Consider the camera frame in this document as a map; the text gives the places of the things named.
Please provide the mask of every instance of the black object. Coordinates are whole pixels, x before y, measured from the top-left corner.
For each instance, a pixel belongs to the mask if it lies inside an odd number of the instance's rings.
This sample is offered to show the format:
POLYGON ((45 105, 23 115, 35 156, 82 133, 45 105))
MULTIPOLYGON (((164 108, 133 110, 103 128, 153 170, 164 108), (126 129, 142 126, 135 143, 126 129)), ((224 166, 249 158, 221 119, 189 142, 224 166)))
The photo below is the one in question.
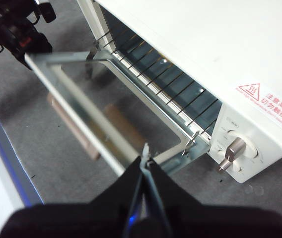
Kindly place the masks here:
POLYGON ((53 50, 46 37, 34 27, 40 14, 46 22, 56 18, 49 2, 38 5, 35 0, 0 0, 0 46, 7 48, 27 67, 24 61, 26 52, 48 53, 53 50), (37 18, 35 23, 27 19, 31 13, 37 18))
MULTIPOLYGON (((136 193, 148 190, 140 157, 106 191, 89 204, 37 205, 15 212, 0 238, 166 237, 155 216, 130 216, 136 193)), ((180 188, 152 161, 151 171, 165 214, 176 238, 282 238, 282 217, 258 208, 205 206, 180 188)))

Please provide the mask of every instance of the warning triangle symbol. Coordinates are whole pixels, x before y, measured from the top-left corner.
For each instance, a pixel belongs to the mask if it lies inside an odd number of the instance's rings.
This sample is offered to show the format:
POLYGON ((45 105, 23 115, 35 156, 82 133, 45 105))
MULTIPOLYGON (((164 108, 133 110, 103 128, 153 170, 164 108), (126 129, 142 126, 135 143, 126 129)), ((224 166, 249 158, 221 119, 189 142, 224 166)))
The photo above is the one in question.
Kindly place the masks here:
POLYGON ((239 88, 249 94, 254 99, 256 99, 257 101, 259 101, 260 83, 243 85, 239 86, 239 88))

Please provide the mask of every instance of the blue light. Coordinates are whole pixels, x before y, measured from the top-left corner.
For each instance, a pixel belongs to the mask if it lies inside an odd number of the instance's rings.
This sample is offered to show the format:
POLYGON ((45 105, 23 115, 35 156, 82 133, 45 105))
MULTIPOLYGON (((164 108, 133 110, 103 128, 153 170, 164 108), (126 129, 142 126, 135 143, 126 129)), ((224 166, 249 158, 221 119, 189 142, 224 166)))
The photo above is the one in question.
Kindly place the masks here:
POLYGON ((133 215, 129 218, 129 226, 131 226, 133 224, 133 222, 135 221, 136 218, 137 218, 136 215, 133 215))

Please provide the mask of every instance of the glass pane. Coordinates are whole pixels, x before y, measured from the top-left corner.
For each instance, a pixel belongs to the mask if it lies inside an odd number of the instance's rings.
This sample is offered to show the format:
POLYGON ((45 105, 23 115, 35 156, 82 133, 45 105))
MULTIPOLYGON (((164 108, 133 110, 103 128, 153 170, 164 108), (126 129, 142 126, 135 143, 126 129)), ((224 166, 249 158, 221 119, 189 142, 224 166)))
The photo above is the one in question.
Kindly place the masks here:
POLYGON ((136 151, 141 152, 148 142, 155 156, 180 143, 179 137, 104 64, 64 63, 62 70, 136 151))

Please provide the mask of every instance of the control panel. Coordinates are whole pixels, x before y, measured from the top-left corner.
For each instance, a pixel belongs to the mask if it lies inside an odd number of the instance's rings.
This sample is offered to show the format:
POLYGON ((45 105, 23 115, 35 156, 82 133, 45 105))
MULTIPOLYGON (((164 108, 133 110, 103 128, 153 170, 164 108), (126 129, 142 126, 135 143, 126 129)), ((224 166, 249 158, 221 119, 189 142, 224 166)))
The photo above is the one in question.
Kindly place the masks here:
POLYGON ((253 177, 282 157, 282 148, 250 120, 222 105, 209 155, 240 183, 253 177))

